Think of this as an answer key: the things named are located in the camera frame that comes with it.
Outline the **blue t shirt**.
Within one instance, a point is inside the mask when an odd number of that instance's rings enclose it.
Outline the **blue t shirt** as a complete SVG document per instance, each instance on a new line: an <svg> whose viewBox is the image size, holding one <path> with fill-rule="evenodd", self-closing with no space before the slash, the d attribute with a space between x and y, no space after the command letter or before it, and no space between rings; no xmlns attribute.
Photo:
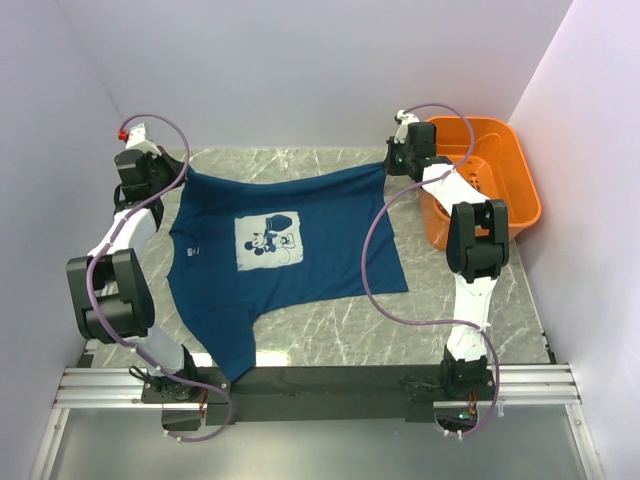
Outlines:
<svg viewBox="0 0 640 480"><path fill-rule="evenodd" d="M190 171L171 227L177 311L224 376L256 361L253 326L292 305L403 293L381 163L272 184Z"/></svg>

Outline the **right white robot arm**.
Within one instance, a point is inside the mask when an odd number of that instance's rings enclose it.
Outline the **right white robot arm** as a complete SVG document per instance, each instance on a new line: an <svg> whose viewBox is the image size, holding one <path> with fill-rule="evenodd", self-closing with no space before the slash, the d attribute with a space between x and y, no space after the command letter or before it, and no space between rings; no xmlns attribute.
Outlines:
<svg viewBox="0 0 640 480"><path fill-rule="evenodd" d="M465 180L453 162L436 153L436 126L412 114L399 120L387 140L385 169L406 175L449 214L446 260L454 274L454 319L436 388L448 398L466 398L488 380L485 334L493 290L509 260L508 210Z"/></svg>

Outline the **orange plastic basket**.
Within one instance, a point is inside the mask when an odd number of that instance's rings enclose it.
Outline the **orange plastic basket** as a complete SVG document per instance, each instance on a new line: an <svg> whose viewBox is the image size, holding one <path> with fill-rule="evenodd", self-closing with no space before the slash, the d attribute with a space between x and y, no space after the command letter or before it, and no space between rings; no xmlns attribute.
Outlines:
<svg viewBox="0 0 640 480"><path fill-rule="evenodd" d="M524 153L515 131L507 123L491 117L467 119L475 143L469 160L458 167L458 172L480 193L505 201L509 240L513 241L541 215L539 196ZM457 116L434 116L427 121L436 126L437 153L454 162L460 160L470 144L464 122ZM432 195L424 192L419 198L427 240L436 249L444 250L449 216Z"/></svg>

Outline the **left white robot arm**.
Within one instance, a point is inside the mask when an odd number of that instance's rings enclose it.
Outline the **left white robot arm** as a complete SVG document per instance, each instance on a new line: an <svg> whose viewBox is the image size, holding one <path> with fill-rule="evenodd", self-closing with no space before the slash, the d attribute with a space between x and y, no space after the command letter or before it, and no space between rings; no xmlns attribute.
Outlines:
<svg viewBox="0 0 640 480"><path fill-rule="evenodd" d="M155 322L155 307L138 254L158 231L163 214L157 196L180 185L183 163L156 146L129 146L114 158L120 184L113 224L98 246L66 265L72 305L82 337L118 344L140 356L146 368L129 374L164 400L193 402L200 378L187 348Z"/></svg>

